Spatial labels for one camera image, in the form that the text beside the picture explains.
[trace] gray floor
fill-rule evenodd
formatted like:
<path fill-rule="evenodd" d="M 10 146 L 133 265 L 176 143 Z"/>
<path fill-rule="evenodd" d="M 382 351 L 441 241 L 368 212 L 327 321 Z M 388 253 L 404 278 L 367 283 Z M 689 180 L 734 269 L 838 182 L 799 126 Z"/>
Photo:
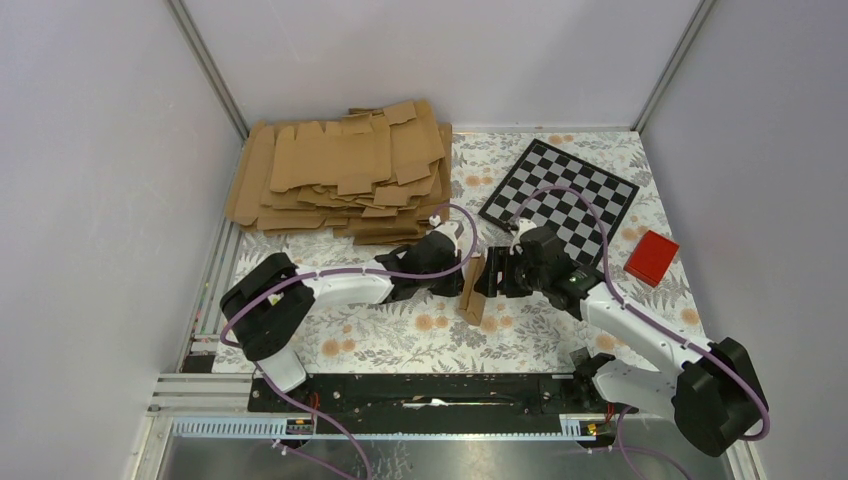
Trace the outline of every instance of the gray floor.
<path fill-rule="evenodd" d="M 659 420 L 626 421 L 626 444 L 659 450 L 681 463 L 695 479 L 731 479 L 725 457 L 695 450 L 673 425 Z M 376 479 L 636 479 L 620 453 L 569 455 L 579 450 L 565 441 L 379 441 L 364 442 Z M 347 441 L 312 441 L 303 451 L 364 478 L 356 451 Z M 267 440 L 174 438 L 162 478 L 165 480 L 337 479 L 334 473 L 293 455 L 283 457 Z M 631 454 L 645 478 L 684 478 L 674 467 Z"/>

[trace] black border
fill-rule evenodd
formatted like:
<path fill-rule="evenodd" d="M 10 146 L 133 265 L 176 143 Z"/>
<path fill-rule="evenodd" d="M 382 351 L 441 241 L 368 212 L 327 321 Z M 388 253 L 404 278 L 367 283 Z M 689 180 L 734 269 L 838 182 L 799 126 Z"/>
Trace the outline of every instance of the black border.
<path fill-rule="evenodd" d="M 554 147 L 553 145 L 551 145 L 549 143 L 545 143 L 545 142 L 539 140 L 538 138 L 534 138 L 533 141 L 530 142 L 530 145 L 528 145 L 527 148 L 524 149 L 524 153 L 522 153 L 521 156 L 518 157 L 518 161 L 515 162 L 515 165 L 512 166 L 512 168 L 509 170 L 509 172 L 507 172 L 506 176 L 504 176 L 503 180 L 501 180 L 501 183 L 498 184 L 497 188 L 495 188 L 495 191 L 492 192 L 492 195 L 489 196 L 489 198 L 486 200 L 486 203 L 484 203 L 483 206 L 480 207 L 480 211 L 477 212 L 477 214 L 480 215 L 480 217 L 483 218 L 484 220 L 488 220 L 489 222 L 495 224 L 496 226 L 502 228 L 503 230 L 505 230 L 507 232 L 511 231 L 509 229 L 508 223 L 486 213 L 486 209 L 488 209 L 492 205 L 492 202 L 495 201 L 495 198 L 497 198 L 500 195 L 501 190 L 503 190 L 504 186 L 506 186 L 506 182 L 510 178 L 512 178 L 513 175 L 515 175 L 515 172 L 518 170 L 518 167 L 521 165 L 522 162 L 527 160 L 527 155 L 529 155 L 530 152 L 533 151 L 533 147 L 535 147 L 536 145 L 542 145 L 549 150 L 553 150 L 553 151 L 557 152 L 558 154 L 567 157 L 569 160 L 580 162 L 583 165 L 586 165 L 590 168 L 593 168 L 595 170 L 603 172 L 605 175 L 609 175 L 611 178 L 618 180 L 619 182 L 621 182 L 625 185 L 628 185 L 633 189 L 633 191 L 627 197 L 627 201 L 625 201 L 624 205 L 622 205 L 621 213 L 618 215 L 618 218 L 616 219 L 615 223 L 610 225 L 609 232 L 607 232 L 607 242 L 612 242 L 612 238 L 615 235 L 615 232 L 618 231 L 618 227 L 621 225 L 621 221 L 624 219 L 624 216 L 630 210 L 630 206 L 633 205 L 633 201 L 636 200 L 636 195 L 639 193 L 639 186 L 636 185 L 635 183 L 629 181 L 629 180 L 625 180 L 625 179 L 619 177 L 618 175 L 616 175 L 616 174 L 614 174 L 614 173 L 612 173 L 608 170 L 604 170 L 603 168 L 601 168 L 597 165 L 593 165 L 593 164 L 587 162 L 586 160 L 583 160 L 582 158 L 577 158 L 570 153 L 563 152 L 562 150 Z M 592 259 L 592 266 L 597 266 L 598 263 L 600 263 L 601 257 L 603 257 L 603 253 L 604 253 L 603 249 L 601 249 L 597 253 L 597 255 L 595 255 L 595 258 Z"/>

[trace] robotic arm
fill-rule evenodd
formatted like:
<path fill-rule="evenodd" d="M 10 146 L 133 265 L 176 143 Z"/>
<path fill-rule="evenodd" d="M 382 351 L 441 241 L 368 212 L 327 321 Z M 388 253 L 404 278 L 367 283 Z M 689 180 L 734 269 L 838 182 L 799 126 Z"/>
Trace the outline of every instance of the robotic arm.
<path fill-rule="evenodd" d="M 381 304 L 411 298 L 420 288 L 452 297 L 462 291 L 460 270 L 435 278 L 434 274 L 459 263 L 457 222 L 445 222 L 420 242 L 400 247 L 358 267 L 322 268 L 293 264 L 285 253 L 268 257 L 221 300 L 228 320 L 282 280 L 313 273 L 282 289 L 282 296 L 261 301 L 233 326 L 248 360 L 257 362 L 283 391 L 306 379 L 306 372 L 288 345 L 312 308 L 351 303 Z M 564 252 L 565 244 L 545 227 L 521 220 L 509 247 L 490 247 L 486 267 L 474 289 L 487 297 L 508 298 L 541 292 L 558 310 L 589 322 L 622 339 L 657 370 L 628 365 L 600 354 L 577 366 L 574 379 L 583 394 L 622 403 L 675 422 L 699 450 L 721 455 L 760 420 L 757 407 L 735 381 L 695 351 L 681 346 L 649 326 L 615 299 L 595 268 L 579 265 Z M 687 345 L 710 351 L 736 372 L 765 402 L 748 353 L 727 338 L 719 343 L 666 322 L 647 309 L 643 314 L 679 332 Z"/>

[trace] black square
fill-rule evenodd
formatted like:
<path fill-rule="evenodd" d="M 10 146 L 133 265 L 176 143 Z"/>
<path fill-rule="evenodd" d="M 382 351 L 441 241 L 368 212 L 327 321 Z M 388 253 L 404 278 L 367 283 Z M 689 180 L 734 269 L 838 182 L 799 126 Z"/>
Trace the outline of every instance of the black square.
<path fill-rule="evenodd" d="M 555 164 L 562 167 L 563 171 L 561 174 L 555 174 L 551 171 L 551 168 Z M 575 181 L 585 183 L 586 186 L 581 187 L 574 183 Z M 540 140 L 533 140 L 495 189 L 494 194 L 483 204 L 483 208 L 480 210 L 480 216 L 508 231 L 508 220 L 512 216 L 512 212 L 507 210 L 507 208 L 514 211 L 519 204 L 528 198 L 528 194 L 521 192 L 520 189 L 526 192 L 528 191 L 528 186 L 532 189 L 537 189 L 540 186 L 549 184 L 567 185 L 578 192 L 595 193 L 596 195 L 592 200 L 591 208 L 609 226 L 607 238 L 612 238 L 615 234 L 639 190 L 639 187 L 632 182 L 628 182 L 613 173 L 587 163 L 551 145 L 547 145 Z M 600 190 L 603 187 L 616 192 L 616 189 L 621 184 L 629 186 L 632 191 L 627 195 L 613 193 L 611 199 L 601 197 Z M 504 187 L 507 185 L 511 187 L 509 193 L 504 192 Z M 542 218 L 543 220 L 540 221 L 540 224 L 544 224 L 552 229 L 566 244 L 572 245 L 570 250 L 576 249 L 575 251 L 579 251 L 575 255 L 575 261 L 596 266 L 600 262 L 601 252 L 590 254 L 585 250 L 590 248 L 589 245 L 597 248 L 597 245 L 600 245 L 603 241 L 601 233 L 595 224 L 594 217 L 592 217 L 591 213 L 587 212 L 586 205 L 574 198 L 573 195 L 556 190 L 548 194 L 553 195 L 558 200 L 554 207 L 541 202 L 531 202 L 532 205 L 528 205 L 521 216 L 524 218 L 534 218 L 534 216 L 537 219 Z M 607 210 L 610 206 L 610 201 L 617 203 L 621 207 L 617 214 L 612 214 Z M 580 217 L 580 219 L 575 220 L 567 217 L 562 222 L 552 221 L 550 216 L 557 211 L 563 212 L 566 215 L 571 213 L 574 216 Z M 577 235 L 575 230 L 580 225 L 591 227 L 591 232 L 587 233 L 585 237 Z"/>

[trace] table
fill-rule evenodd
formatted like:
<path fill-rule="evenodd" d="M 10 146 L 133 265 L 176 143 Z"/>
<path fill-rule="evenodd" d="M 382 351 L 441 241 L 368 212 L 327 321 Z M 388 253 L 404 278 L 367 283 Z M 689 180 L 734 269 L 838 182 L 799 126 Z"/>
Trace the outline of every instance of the table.
<path fill-rule="evenodd" d="M 479 211 L 534 138 L 639 185 L 639 194 L 611 242 L 612 277 L 631 298 L 688 333 L 703 334 L 678 257 L 657 288 L 623 270 L 644 232 L 650 229 L 671 238 L 637 133 L 456 133 L 453 202 Z M 479 217 L 476 221 L 481 252 L 489 245 L 509 244 L 511 235 Z M 461 247 L 467 249 L 469 242 L 465 236 Z M 329 230 L 270 238 L 262 233 L 245 234 L 233 284 L 275 252 L 285 251 L 297 264 L 339 265 L 361 263 L 388 250 L 354 247 L 350 239 L 333 238 Z M 583 347 L 592 354 L 612 353 L 639 367 L 649 365 L 621 340 L 555 310 L 541 294 L 490 299 L 480 327 L 460 318 L 457 302 L 458 298 L 419 292 L 411 300 L 395 304 L 325 308 L 303 321 L 292 343 L 310 373 L 563 373 L 573 369 L 570 352 Z M 218 345 L 213 373 L 250 373 L 253 369 L 241 350 Z"/>

